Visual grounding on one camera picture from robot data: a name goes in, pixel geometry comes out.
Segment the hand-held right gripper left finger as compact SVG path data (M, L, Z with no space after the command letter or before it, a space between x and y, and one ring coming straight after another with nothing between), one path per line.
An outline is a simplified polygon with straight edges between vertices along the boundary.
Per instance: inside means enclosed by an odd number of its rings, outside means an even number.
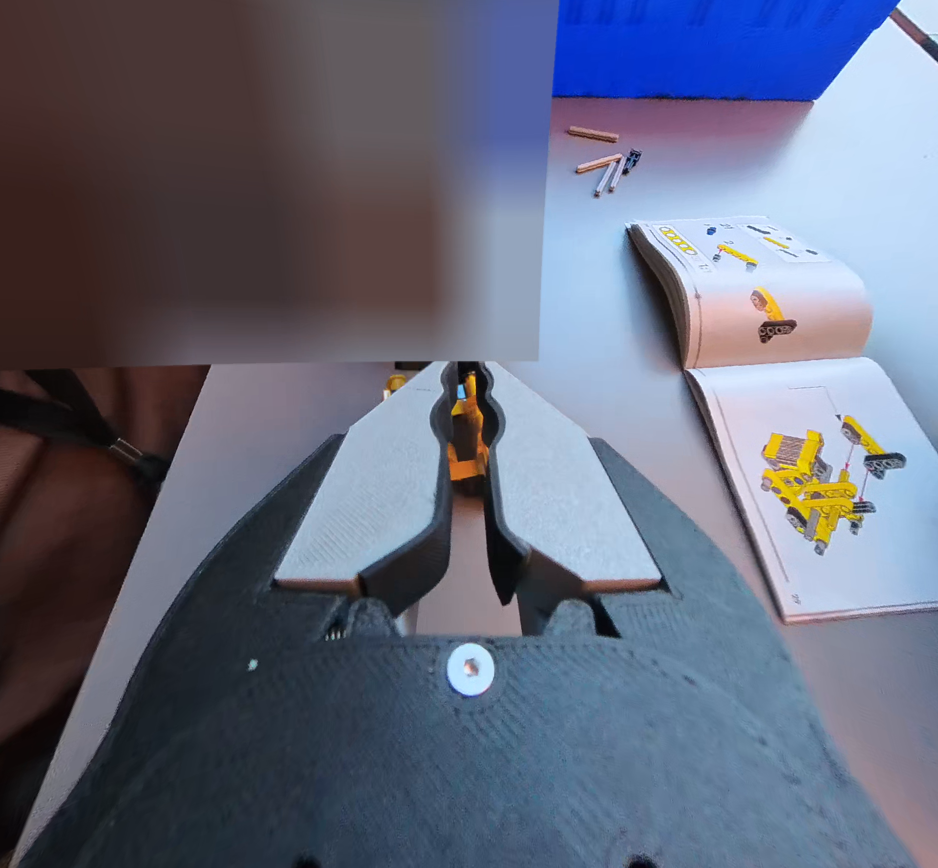
M431 362L343 436L274 574L404 615L449 564L452 364Z

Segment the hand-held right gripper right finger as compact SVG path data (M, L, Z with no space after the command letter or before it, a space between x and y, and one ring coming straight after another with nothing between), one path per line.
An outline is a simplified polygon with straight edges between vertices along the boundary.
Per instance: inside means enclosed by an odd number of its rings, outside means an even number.
M491 579L539 635L558 604L662 581L587 433L496 362L482 365Z

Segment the yellow lego model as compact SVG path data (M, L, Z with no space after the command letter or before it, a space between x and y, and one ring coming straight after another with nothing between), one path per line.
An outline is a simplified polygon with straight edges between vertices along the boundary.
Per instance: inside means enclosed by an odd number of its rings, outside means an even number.
M396 360L393 371L384 384L383 401L402 389L410 379L421 376L429 361ZM456 363L455 392L444 389L450 405L450 438L448 441L448 466L455 494L464 498L481 500L488 475L489 450L483 438L483 411L478 405L477 360L460 360Z

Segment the lego instruction booklet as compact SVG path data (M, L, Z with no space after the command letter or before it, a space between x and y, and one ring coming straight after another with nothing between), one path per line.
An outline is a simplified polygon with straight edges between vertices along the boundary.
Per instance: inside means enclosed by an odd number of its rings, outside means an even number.
M781 618L936 610L936 449L864 354L861 279L764 216L640 221L627 238L667 295Z

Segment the blue plastic bin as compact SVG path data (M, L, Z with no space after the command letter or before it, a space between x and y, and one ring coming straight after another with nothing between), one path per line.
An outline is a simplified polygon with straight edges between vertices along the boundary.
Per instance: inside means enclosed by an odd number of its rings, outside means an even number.
M560 0L554 97L811 102L901 0Z

